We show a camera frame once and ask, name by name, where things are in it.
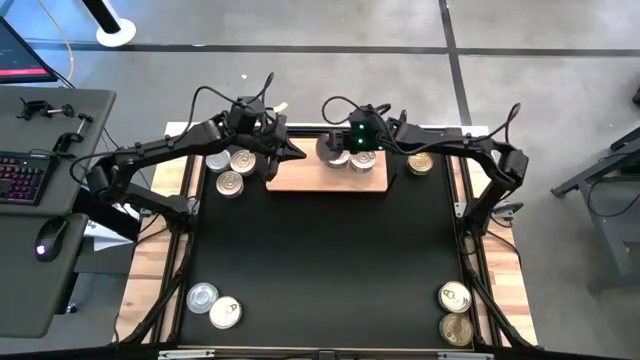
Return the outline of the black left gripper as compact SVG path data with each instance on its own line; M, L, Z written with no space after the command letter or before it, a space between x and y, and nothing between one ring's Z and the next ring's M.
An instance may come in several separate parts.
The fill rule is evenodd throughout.
M264 179L271 182L278 173L280 162L302 160L307 154L297 147L287 135L287 116L277 114L275 119L261 125L252 133L252 149L259 153L275 153L267 158Z

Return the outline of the wooden shelf black brackets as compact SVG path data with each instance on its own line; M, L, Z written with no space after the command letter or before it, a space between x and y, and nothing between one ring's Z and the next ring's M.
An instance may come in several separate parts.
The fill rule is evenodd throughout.
M316 141L316 137L292 138L293 144L307 157L282 162L266 188L284 192L385 192L390 188L396 169L385 152L376 152L376 161L370 171L358 173L349 164L341 168L325 165L315 152Z

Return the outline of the gold seafood can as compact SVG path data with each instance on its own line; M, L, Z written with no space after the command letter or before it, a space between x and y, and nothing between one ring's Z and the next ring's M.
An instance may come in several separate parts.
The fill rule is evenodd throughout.
M440 320L439 331L447 343L458 347L469 345L474 336L471 321L466 315L459 313L445 315Z
M429 153L420 152L407 158L407 169L416 176L427 175L433 168L434 160Z

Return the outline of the silver lid seafood can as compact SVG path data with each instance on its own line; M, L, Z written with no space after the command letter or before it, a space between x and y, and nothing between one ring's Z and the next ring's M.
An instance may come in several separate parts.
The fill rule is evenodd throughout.
M219 297L218 289L207 282L193 285L186 297L188 309L195 314L204 314L210 311Z
M230 169L231 153L223 150L216 154L207 155L205 163L207 168L213 173L223 173Z

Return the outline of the black table mat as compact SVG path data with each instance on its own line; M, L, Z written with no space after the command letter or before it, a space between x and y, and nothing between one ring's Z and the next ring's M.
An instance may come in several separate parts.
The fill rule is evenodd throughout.
M188 284L213 284L241 305L215 328L185 311L183 345L434 350L440 287L461 278L449 167L425 176L395 157L383 193L271 192L260 177L223 197L203 180Z

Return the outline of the black table clamp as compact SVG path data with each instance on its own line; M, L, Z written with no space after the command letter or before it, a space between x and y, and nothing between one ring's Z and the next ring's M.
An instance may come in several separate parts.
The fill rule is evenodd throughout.
M515 213L524 207L522 202L503 202L498 204L491 213L491 216L495 220L501 220L511 222Z

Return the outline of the white paper sheet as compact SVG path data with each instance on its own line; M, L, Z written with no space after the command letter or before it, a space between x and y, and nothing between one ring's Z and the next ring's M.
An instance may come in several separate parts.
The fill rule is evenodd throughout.
M87 223L83 237L93 240L94 251L101 251L132 243L132 240L92 220Z

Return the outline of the black pole white base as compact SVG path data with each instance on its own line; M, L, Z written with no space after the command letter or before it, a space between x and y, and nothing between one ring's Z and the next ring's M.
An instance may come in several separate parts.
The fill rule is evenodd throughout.
M120 47L136 35L136 25L129 19L119 16L110 0L81 0L98 28L96 40L105 47Z

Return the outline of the black desk clamp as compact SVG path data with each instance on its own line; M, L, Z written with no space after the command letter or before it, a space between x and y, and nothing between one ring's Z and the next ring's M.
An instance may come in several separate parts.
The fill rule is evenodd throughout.
M66 132L61 134L52 148L52 152L61 157L71 157L69 148L73 143L81 143L84 140L82 130L87 123L94 121L93 117L86 113L78 113L77 118L81 120L78 129L75 132Z
M51 118L57 114L62 114L66 117L74 117L76 114L75 109L70 104L64 104L60 108L54 108L45 100L25 101L23 98L20 98L20 100L22 102L22 110L17 116L18 119L30 121L35 115Z

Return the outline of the black computer mouse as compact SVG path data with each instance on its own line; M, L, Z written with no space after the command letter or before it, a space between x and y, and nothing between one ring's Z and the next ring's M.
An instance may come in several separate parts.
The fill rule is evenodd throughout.
M64 217L49 219L42 225L34 243L34 254L39 262L51 262L59 255L67 226Z

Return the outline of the backlit black keyboard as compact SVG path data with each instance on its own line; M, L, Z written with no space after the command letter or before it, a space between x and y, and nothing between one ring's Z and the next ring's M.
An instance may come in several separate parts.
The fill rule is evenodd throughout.
M56 167L49 154L0 151L0 204L37 206Z

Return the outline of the dark metal stand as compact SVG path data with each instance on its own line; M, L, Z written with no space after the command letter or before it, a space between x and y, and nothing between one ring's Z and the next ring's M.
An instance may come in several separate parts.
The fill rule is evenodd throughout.
M592 293L640 286L640 127L614 141L593 165L551 193L581 194L612 274L590 286Z

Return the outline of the grey side desk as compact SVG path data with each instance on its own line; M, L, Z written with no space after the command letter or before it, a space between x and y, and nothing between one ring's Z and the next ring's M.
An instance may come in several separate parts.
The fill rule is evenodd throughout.
M62 114L20 119L23 104L36 100L56 108L69 104L93 121L82 125L80 119ZM63 297L86 225L97 208L76 203L88 197L77 181L90 165L88 157L96 150L115 100L112 90L0 86L0 152L50 151L60 135L76 130L84 137L69 148L84 160L73 173L69 160L59 161L38 205L0 204L0 337L42 337L53 316L66 306ZM61 250L52 261L41 262L35 255L37 235L57 217L67 221Z

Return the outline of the black computer monitor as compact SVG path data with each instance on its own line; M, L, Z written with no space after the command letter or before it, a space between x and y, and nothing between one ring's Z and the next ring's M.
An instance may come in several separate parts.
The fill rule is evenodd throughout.
M54 70L0 17L0 84L57 80Z

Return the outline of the silver metal bracket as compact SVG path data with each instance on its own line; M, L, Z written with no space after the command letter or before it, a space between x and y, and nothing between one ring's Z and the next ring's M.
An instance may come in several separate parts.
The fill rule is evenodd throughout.
M158 360L202 360L214 358L216 352L214 350L195 349L195 350L163 350L158 354Z
M477 352L438 352L438 360L495 360L490 353Z

